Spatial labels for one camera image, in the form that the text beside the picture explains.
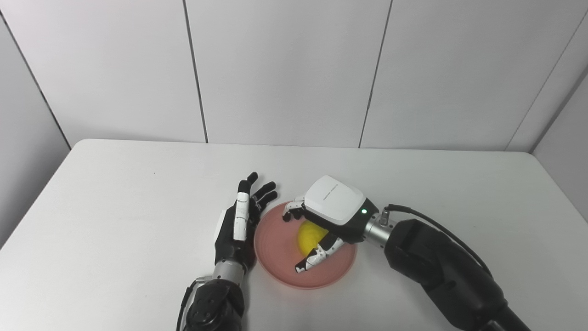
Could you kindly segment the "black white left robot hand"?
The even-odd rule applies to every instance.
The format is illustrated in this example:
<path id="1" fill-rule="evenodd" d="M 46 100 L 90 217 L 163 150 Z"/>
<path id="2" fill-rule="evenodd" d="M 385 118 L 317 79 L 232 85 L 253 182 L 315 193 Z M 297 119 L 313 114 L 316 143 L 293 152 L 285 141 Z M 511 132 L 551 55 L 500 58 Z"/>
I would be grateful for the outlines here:
<path id="1" fill-rule="evenodd" d="M 229 260 L 238 262 L 247 272 L 255 263 L 254 235 L 267 205 L 278 197 L 277 184 L 268 182 L 251 193 L 258 180 L 252 172 L 239 182 L 237 199 L 221 212 L 215 239 L 215 263 Z"/>

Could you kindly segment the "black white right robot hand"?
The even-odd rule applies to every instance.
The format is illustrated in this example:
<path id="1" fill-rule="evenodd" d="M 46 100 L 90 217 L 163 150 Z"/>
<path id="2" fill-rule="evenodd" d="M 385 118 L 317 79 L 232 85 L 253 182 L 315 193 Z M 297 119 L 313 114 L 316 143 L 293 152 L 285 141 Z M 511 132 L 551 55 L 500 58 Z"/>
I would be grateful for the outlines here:
<path id="1" fill-rule="evenodd" d="M 359 189 L 325 175 L 304 195 L 286 204 L 282 220 L 305 220 L 326 231 L 307 256 L 295 266 L 303 273 L 321 264 L 344 244 L 365 241 L 366 228 L 379 210 Z"/>

